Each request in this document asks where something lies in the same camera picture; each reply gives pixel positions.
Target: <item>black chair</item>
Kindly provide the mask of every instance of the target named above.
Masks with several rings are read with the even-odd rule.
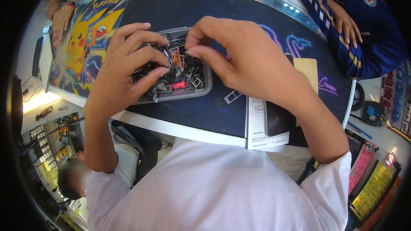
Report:
[[[112,121],[111,130],[138,151],[139,164],[136,169],[136,180],[133,182],[135,185],[157,164],[158,151],[163,146],[162,141],[149,130],[121,121]]]

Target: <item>wheel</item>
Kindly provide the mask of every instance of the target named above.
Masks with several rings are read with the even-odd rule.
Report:
[[[357,82],[356,90],[354,92],[353,105],[351,106],[351,111],[358,111],[364,105],[365,94],[362,86]]]

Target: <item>paper form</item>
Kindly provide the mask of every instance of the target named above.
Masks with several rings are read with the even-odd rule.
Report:
[[[265,101],[249,97],[247,149],[255,150],[288,144],[290,131],[276,136],[267,136],[265,134],[266,122]]]

